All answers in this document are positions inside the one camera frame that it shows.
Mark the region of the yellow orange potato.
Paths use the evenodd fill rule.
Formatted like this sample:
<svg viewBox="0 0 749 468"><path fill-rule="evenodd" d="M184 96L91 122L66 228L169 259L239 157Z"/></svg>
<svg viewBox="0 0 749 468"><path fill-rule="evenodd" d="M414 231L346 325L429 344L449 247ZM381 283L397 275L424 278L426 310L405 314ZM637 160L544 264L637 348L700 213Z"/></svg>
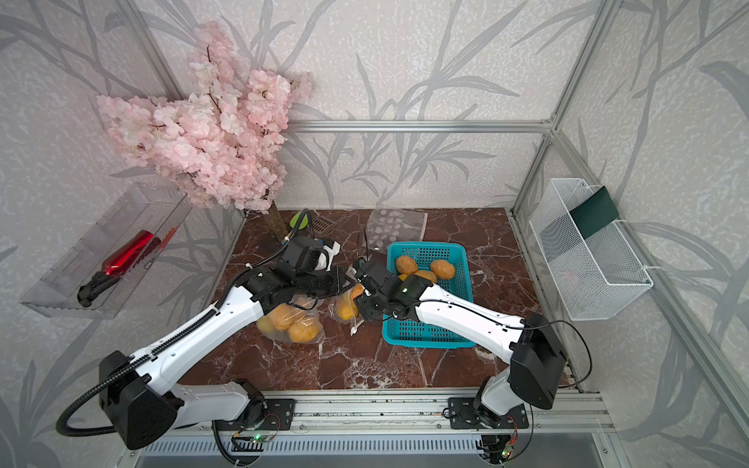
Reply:
<svg viewBox="0 0 749 468"><path fill-rule="evenodd" d="M350 296L347 296L347 294L343 294L337 299L337 302L335 303L335 315L337 315L337 318L341 319L341 321L343 322L350 321L358 317L357 306L350 298Z"/></svg>

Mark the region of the clear dotted zipper bag front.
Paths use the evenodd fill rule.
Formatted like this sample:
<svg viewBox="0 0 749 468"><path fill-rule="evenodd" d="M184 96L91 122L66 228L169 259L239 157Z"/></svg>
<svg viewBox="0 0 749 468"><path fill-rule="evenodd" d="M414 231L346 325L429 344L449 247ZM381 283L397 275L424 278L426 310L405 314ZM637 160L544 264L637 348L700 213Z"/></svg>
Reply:
<svg viewBox="0 0 749 468"><path fill-rule="evenodd" d="M294 296L290 303L282 303L259 318L256 327L268 339L284 343L317 344L325 332L319 313L320 300L309 296Z"/></svg>

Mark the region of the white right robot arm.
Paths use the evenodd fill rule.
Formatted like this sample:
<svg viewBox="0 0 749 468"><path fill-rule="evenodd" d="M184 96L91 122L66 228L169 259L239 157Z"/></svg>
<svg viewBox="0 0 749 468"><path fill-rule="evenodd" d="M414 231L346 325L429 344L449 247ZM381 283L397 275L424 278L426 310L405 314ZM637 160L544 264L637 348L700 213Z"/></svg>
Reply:
<svg viewBox="0 0 749 468"><path fill-rule="evenodd" d="M523 318L485 308L419 276L405 280L378 261L360 257L352 265L364 288L355 298L368 320L415 321L456 333L507 364L482 383L474 408L482 417L504 417L520 405L554 406L568 357L554 324L541 315Z"/></svg>

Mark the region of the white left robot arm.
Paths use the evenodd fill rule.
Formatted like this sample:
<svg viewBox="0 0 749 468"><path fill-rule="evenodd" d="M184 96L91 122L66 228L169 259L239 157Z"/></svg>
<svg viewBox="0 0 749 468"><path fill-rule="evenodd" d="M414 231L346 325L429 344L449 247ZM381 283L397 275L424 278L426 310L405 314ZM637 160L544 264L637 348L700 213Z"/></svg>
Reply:
<svg viewBox="0 0 749 468"><path fill-rule="evenodd" d="M71 403L56 422L58 434L86 438L116 434L130 450L170 430L247 413L261 393L247 381L186 386L183 376L234 333L295 296L332 298L351 287L335 264L341 244L298 235L273 255L238 273L217 301L179 329L131 355L115 351L99 363L99 383Z"/></svg>

